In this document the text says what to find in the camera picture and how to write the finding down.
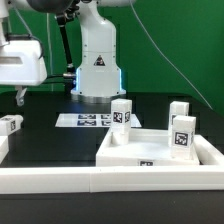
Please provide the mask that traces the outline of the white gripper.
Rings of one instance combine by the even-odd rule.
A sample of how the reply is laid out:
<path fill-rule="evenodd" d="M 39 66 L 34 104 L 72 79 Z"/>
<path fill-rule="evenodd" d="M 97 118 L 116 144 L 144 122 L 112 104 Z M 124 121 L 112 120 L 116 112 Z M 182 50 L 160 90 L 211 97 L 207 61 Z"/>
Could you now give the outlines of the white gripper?
<path fill-rule="evenodd" d="M 24 105 L 27 88 L 40 85 L 47 71 L 40 43 L 36 40 L 10 41 L 0 47 L 0 85 L 16 86 L 16 103 Z"/>

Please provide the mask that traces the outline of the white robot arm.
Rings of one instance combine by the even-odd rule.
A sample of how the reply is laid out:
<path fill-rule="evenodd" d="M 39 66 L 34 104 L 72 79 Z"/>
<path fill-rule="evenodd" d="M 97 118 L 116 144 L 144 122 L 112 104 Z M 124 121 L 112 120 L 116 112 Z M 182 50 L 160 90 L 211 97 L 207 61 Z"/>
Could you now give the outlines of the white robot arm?
<path fill-rule="evenodd" d="M 29 86 L 37 86 L 47 78 L 41 42 L 32 34 L 12 35 L 4 32 L 4 20 L 14 9 L 52 13 L 60 32 L 66 38 L 65 24 L 78 18 L 82 35 L 82 63 L 74 67 L 68 45 L 64 46 L 70 92 L 75 99 L 91 103 L 107 103 L 122 96 L 121 70 L 116 64 L 116 28 L 99 15 L 100 7 L 120 7 L 136 0 L 0 0 L 0 85 L 16 88 L 16 101 L 24 104 Z"/>

